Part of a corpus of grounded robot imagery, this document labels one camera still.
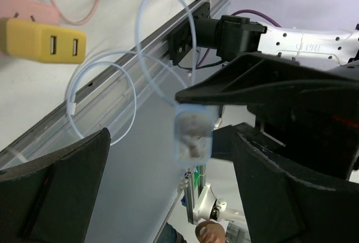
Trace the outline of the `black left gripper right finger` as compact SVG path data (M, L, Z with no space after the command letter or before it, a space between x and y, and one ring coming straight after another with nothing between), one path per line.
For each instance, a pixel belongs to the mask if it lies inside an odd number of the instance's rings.
M252 242L358 242L358 184L253 148L234 161Z

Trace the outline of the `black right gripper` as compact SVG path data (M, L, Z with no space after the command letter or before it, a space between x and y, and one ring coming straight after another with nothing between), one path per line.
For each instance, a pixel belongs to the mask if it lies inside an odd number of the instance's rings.
M279 150L296 163L337 178L349 178L358 169L358 119L341 115L358 102L358 62L322 71L278 56L247 53L177 92L175 99L250 104L256 127L241 123L214 130L214 159L233 162L256 148Z

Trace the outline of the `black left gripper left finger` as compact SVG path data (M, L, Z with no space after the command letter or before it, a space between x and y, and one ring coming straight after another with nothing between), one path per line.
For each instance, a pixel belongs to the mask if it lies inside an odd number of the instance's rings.
M111 135L1 170L1 242L84 242Z

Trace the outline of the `blue charger plug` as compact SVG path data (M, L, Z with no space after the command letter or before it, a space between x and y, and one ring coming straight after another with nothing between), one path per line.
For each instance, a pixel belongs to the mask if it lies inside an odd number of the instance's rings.
M180 166L201 166L211 158L213 124L213 115L206 106L175 106L174 156Z

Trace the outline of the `yellow charger plug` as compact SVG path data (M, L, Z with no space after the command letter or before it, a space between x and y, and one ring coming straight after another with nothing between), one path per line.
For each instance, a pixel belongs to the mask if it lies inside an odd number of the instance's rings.
M41 63L81 64L86 35L81 30L17 18L1 18L1 52Z

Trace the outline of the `pink power strip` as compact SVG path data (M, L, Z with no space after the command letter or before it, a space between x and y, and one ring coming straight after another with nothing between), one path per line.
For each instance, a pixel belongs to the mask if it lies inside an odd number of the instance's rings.
M32 0L0 0L1 18L19 18L39 23L59 25L56 9L48 4Z

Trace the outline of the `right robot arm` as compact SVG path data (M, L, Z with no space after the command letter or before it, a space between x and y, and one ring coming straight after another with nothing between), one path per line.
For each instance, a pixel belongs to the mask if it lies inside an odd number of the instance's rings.
M244 105L278 154L328 176L358 168L358 30L309 31L245 17L196 21L197 43L227 61L179 103Z

